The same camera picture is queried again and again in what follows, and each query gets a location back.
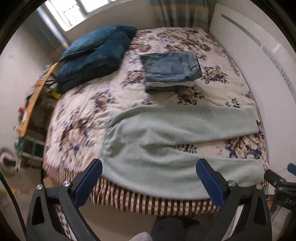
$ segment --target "light green sweatpants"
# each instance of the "light green sweatpants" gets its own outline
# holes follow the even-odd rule
[[[201,156],[176,144],[229,139],[257,133],[251,110],[200,105],[138,106],[112,116],[100,159],[103,176],[140,194],[167,199],[205,199],[195,172]],[[226,180],[252,186],[263,180],[260,160],[205,158]]]

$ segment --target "silver bolt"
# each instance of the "silver bolt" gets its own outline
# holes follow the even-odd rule
[[[235,181],[228,181],[228,185],[234,187],[236,185]]]
[[[42,189],[42,188],[43,188],[43,185],[42,185],[42,184],[39,184],[39,185],[37,185],[37,187],[36,187],[37,190],[40,190],[40,189]]]
[[[71,184],[70,181],[64,181],[64,182],[63,182],[63,186],[64,186],[64,187],[68,187],[68,186],[70,186],[70,184]]]
[[[256,185],[256,188],[257,188],[258,190],[262,190],[262,186],[261,186],[260,184],[257,184],[257,185]]]

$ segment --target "floral bedsheet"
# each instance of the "floral bedsheet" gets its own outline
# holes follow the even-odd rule
[[[167,51],[196,53],[203,77],[179,92],[147,94],[139,55]],[[253,108],[256,103],[239,68],[223,47],[200,28],[157,28],[138,31],[121,68],[111,75],[80,85],[58,101],[46,138],[43,168],[58,182],[72,180],[96,158],[104,138],[104,122],[120,111],[150,104],[209,104]],[[207,143],[184,143],[175,148],[193,155],[253,158],[268,168],[266,143],[257,117],[258,134]],[[119,210],[154,215],[190,215],[218,210],[208,200],[168,200],[134,193],[100,177],[91,194],[93,203]]]

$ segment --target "mattress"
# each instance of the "mattress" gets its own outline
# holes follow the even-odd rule
[[[178,92],[147,94],[139,55],[167,51],[196,53],[203,77]],[[46,137],[43,168],[57,182],[72,180],[99,155],[104,122],[113,114],[139,105],[213,105],[252,108],[258,134],[206,143],[184,143],[174,148],[199,156],[252,158],[268,168],[266,142],[257,105],[241,71],[215,38],[200,28],[156,28],[138,31],[121,68],[80,85],[58,101]],[[168,200],[127,190],[103,176],[90,199],[118,210],[158,216],[191,215],[219,209],[211,200]]]

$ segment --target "curtain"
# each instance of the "curtain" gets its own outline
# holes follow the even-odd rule
[[[55,62],[68,47],[66,39],[52,22],[46,11],[40,6],[24,22],[29,32]]]
[[[158,27],[209,28],[208,0],[149,0]]]

